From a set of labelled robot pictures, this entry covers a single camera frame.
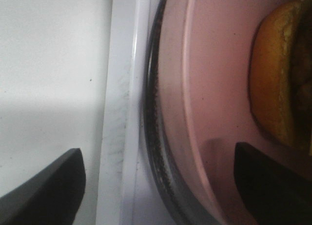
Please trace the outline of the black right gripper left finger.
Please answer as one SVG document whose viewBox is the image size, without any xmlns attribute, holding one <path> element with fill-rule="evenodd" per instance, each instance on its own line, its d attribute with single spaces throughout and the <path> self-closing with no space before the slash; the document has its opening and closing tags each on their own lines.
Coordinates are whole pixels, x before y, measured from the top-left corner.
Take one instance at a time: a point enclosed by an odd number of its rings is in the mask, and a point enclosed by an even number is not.
<svg viewBox="0 0 312 225">
<path fill-rule="evenodd" d="M 86 187 L 82 152 L 72 148 L 0 199 L 2 225 L 71 225 Z"/>
</svg>

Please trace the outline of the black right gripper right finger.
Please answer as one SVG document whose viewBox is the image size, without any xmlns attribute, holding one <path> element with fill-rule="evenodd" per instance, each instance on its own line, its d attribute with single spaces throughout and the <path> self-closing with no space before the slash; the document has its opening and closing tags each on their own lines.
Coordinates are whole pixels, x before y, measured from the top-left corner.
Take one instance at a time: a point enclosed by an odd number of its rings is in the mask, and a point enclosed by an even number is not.
<svg viewBox="0 0 312 225">
<path fill-rule="evenodd" d="M 312 223 L 312 159 L 294 151 L 271 158 L 249 143 L 234 151 L 234 181 L 259 225 Z"/>
</svg>

